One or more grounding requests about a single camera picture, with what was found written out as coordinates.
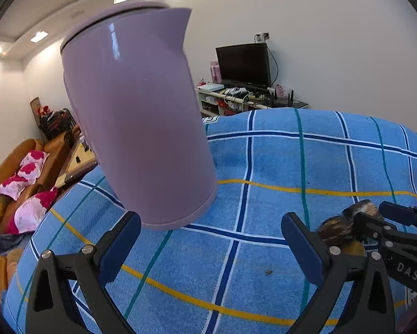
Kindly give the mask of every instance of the gray cloth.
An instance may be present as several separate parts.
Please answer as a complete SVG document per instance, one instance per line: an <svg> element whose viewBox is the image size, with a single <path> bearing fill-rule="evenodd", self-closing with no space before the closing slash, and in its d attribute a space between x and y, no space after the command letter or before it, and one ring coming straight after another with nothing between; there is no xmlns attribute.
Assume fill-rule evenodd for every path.
<svg viewBox="0 0 417 334"><path fill-rule="evenodd" d="M33 232L22 233L18 235L2 234L0 235L0 255L6 256L13 249L25 249Z"/></svg>

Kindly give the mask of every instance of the silver bolt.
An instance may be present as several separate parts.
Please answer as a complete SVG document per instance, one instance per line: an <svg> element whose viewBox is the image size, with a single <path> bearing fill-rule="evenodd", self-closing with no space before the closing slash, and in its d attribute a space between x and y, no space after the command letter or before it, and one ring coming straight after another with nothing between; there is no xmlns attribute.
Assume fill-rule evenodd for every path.
<svg viewBox="0 0 417 334"><path fill-rule="evenodd" d="M335 256L337 256L337 255L341 254L341 250L340 250L340 248L339 248L339 247L337 247L337 246L331 246L331 247L329 247L329 252L330 252L332 255L335 255Z"/></svg>
<svg viewBox="0 0 417 334"><path fill-rule="evenodd" d="M86 255L86 254L90 254L92 251L94 250L94 246L93 245L85 245L82 247L82 252Z"/></svg>
<svg viewBox="0 0 417 334"><path fill-rule="evenodd" d="M377 252L377 251L372 251L372 252L371 252L371 256L372 256L372 258L373 258L374 260L380 260L380 259L381 259L381 255L380 255L380 253L379 253L379 252Z"/></svg>
<svg viewBox="0 0 417 334"><path fill-rule="evenodd" d="M52 253L51 250L45 250L41 253L41 256L43 259L47 259L48 257L51 257L51 253Z"/></svg>

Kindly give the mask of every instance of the kettle lid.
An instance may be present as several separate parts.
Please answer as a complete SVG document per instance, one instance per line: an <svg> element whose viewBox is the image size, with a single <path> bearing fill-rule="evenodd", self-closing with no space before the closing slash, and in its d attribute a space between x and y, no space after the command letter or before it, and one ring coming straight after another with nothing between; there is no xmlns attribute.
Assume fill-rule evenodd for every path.
<svg viewBox="0 0 417 334"><path fill-rule="evenodd" d="M121 4L116 4L111 6L108 9L105 9L104 11L100 12L97 15L94 15L93 17L83 21L80 24L77 24L74 26L65 39L63 40L63 43L60 46L60 53L62 53L65 46L77 35L79 35L81 32L86 30L87 28L104 21L106 19L109 19L113 16L123 14L130 11L135 10L142 10L142 9L150 9L150 8L156 8L156 9L164 9L169 7L165 2L160 0L133 0L133 1L127 1Z"/></svg>

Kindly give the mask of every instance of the blue gripper pad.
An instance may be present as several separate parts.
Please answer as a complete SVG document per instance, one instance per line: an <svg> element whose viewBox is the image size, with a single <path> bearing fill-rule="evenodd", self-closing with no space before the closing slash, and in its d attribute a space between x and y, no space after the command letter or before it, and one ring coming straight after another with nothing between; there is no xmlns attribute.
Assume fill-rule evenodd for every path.
<svg viewBox="0 0 417 334"><path fill-rule="evenodd" d="M139 237L140 228L141 221L139 215L135 212L126 212L114 228L107 231L99 240L97 247L104 240L105 235L116 235L100 259L100 274L98 278L101 285L104 286L116 279L120 267L127 259Z"/></svg>
<svg viewBox="0 0 417 334"><path fill-rule="evenodd" d="M295 213L286 213L281 232L292 250L308 282L321 287L329 268L327 246L317 234L310 232Z"/></svg>
<svg viewBox="0 0 417 334"><path fill-rule="evenodd" d="M380 206L378 206L378 211L384 218L405 226L411 226L417 223L417 216L409 207L383 201Z"/></svg>

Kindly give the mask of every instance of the pillow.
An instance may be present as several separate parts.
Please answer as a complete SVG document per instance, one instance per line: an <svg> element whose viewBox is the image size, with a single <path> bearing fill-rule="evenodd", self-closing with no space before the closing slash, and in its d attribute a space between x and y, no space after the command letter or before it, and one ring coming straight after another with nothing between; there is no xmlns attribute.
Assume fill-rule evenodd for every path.
<svg viewBox="0 0 417 334"><path fill-rule="evenodd" d="M26 178L29 184L34 184L38 177L41 175L43 164L40 163L28 163L20 168L17 172L18 177Z"/></svg>
<svg viewBox="0 0 417 334"><path fill-rule="evenodd" d="M27 186L29 186L29 182L26 178L15 175L6 179L0 185L0 195L9 196L14 201L17 201L18 197L20 197L20 194Z"/></svg>
<svg viewBox="0 0 417 334"><path fill-rule="evenodd" d="M42 150L30 150L20 163L20 167L26 166L29 163L38 163L42 169L48 157L49 153L43 152Z"/></svg>
<svg viewBox="0 0 417 334"><path fill-rule="evenodd" d="M17 235L35 231L47 209L54 202L57 192L57 188L53 187L50 191L37 193L23 202L15 211L6 233Z"/></svg>

